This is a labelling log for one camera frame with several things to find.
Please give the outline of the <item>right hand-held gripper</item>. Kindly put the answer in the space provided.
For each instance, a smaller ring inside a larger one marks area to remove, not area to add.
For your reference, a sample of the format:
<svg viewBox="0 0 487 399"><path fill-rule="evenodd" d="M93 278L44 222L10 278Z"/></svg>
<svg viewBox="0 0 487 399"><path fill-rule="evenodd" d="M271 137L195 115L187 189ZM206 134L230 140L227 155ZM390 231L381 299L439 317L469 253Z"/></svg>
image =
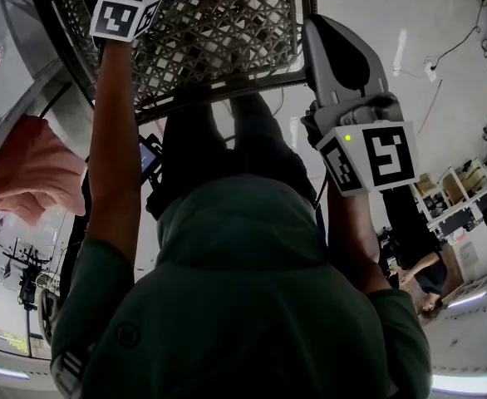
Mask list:
<svg viewBox="0 0 487 399"><path fill-rule="evenodd" d="M310 145L344 196L415 183L415 129L388 89L379 56L327 19L313 14L303 24L307 85L315 95L302 118Z"/></svg>

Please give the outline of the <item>person's left forearm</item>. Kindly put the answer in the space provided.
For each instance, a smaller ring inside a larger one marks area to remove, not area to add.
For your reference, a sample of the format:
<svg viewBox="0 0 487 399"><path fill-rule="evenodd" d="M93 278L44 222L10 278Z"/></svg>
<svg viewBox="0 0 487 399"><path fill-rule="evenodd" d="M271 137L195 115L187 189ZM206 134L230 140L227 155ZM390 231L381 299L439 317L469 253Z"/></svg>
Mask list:
<svg viewBox="0 0 487 399"><path fill-rule="evenodd" d="M133 259L140 226L141 166L135 119L131 47L106 42L96 84L89 154L88 235Z"/></svg>

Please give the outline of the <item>person's right forearm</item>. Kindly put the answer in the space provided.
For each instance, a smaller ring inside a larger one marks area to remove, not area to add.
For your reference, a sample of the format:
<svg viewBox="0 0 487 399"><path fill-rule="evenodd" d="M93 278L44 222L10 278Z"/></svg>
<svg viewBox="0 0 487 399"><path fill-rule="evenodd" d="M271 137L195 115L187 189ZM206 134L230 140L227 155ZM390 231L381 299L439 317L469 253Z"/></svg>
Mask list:
<svg viewBox="0 0 487 399"><path fill-rule="evenodd" d="M338 270L365 295L389 289L391 286L378 265L380 248L368 195L344 197L330 180L327 216L329 248Z"/></svg>

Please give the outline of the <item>black mesh basket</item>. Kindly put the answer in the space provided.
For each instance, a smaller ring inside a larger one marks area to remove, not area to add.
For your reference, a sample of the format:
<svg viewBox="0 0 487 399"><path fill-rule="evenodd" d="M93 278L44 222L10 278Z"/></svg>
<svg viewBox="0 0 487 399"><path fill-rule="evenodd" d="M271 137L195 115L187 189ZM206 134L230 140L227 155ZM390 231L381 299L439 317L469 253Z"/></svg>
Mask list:
<svg viewBox="0 0 487 399"><path fill-rule="evenodd" d="M52 45L73 81L87 101L94 101L100 62L99 52L89 29L95 0L33 0L33 3ZM210 104L197 99L184 108L197 102Z"/></svg>

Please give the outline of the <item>person's dark trousers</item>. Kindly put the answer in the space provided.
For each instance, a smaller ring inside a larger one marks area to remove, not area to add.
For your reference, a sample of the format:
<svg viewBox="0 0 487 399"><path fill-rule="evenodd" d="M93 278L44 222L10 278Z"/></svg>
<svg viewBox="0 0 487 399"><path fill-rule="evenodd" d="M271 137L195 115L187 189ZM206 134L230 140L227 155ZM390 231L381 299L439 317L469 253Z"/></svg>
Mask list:
<svg viewBox="0 0 487 399"><path fill-rule="evenodd" d="M310 202L316 192L301 158L283 138L278 121L258 94L229 100L235 144L228 149L210 104L196 103L168 117L162 141L161 185L147 200L155 219L179 197L211 180L251 174L283 182Z"/></svg>

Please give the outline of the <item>black phone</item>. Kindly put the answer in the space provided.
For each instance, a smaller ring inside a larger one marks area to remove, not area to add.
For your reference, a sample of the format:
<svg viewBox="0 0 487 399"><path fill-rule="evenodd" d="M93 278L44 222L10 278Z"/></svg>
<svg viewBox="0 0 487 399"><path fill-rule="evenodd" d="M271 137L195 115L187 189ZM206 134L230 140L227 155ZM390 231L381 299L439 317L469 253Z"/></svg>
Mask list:
<svg viewBox="0 0 487 399"><path fill-rule="evenodd" d="M155 134L150 134L146 138L140 135L139 141L142 183L148 181L154 187L159 184L162 144Z"/></svg>

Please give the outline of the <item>white shelf unit with items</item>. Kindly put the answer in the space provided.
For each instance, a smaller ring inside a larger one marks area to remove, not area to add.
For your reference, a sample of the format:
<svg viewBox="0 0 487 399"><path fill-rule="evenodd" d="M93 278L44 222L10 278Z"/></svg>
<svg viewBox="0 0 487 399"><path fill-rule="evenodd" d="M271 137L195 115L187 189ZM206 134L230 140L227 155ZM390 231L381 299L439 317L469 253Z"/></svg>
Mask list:
<svg viewBox="0 0 487 399"><path fill-rule="evenodd" d="M487 166L477 158L448 168L438 180L423 174L411 191L421 219L442 243L457 244L487 226Z"/></svg>

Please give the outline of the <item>pink cloth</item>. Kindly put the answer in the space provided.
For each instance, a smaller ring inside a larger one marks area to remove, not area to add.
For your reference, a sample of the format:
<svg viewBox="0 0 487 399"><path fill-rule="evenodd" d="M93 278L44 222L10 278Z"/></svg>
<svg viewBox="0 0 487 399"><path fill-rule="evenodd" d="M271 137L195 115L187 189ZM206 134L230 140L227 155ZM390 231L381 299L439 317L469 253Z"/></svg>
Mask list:
<svg viewBox="0 0 487 399"><path fill-rule="evenodd" d="M34 227L53 206L86 213L81 191L86 163L45 119L23 115L0 149L0 211Z"/></svg>

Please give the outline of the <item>person's green shirt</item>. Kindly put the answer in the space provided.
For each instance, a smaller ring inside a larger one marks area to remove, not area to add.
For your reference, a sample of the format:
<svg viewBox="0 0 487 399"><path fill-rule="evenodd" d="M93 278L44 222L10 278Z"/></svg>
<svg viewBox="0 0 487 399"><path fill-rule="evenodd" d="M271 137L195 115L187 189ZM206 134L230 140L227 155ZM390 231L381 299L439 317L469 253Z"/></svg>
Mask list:
<svg viewBox="0 0 487 399"><path fill-rule="evenodd" d="M52 337L67 399L428 399L430 348L408 293L345 254L311 205L254 175L201 185L159 222L135 279L87 238Z"/></svg>

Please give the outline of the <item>ceiling strip light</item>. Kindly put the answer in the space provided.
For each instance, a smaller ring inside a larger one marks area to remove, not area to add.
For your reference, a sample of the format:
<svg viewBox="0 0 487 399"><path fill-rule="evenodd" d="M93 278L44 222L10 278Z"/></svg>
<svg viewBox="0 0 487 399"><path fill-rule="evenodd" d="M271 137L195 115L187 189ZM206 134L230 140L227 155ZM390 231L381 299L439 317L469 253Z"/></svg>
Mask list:
<svg viewBox="0 0 487 399"><path fill-rule="evenodd" d="M487 375L472 377L433 375L431 388L437 392L483 396L487 395Z"/></svg>
<svg viewBox="0 0 487 399"><path fill-rule="evenodd" d="M486 295L487 295L487 292L486 291L482 291L482 292L479 292L477 294L471 295L469 297L461 298L459 300L456 300L456 301L450 303L447 306L447 308L456 308L456 307L459 307L459 306L463 306L463 305L466 305L468 303L472 303L474 301L480 300L483 297L485 297Z"/></svg>

